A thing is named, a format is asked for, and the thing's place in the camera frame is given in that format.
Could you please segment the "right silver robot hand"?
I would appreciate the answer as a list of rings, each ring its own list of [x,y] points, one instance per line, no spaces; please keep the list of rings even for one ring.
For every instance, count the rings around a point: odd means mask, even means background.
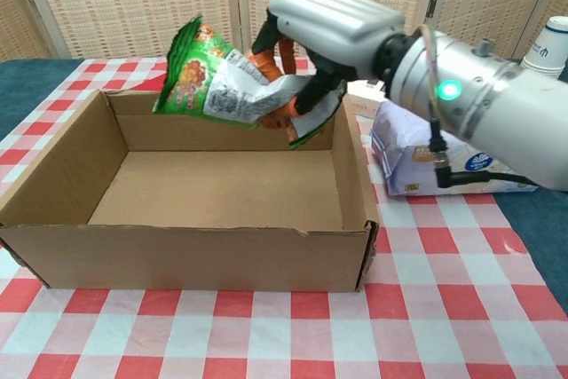
[[[295,73],[293,45],[304,47],[316,74],[276,110],[281,117],[299,117],[341,81],[384,81],[395,62],[395,45],[406,40],[404,29],[401,12],[374,0],[270,0],[251,53],[274,81]]]

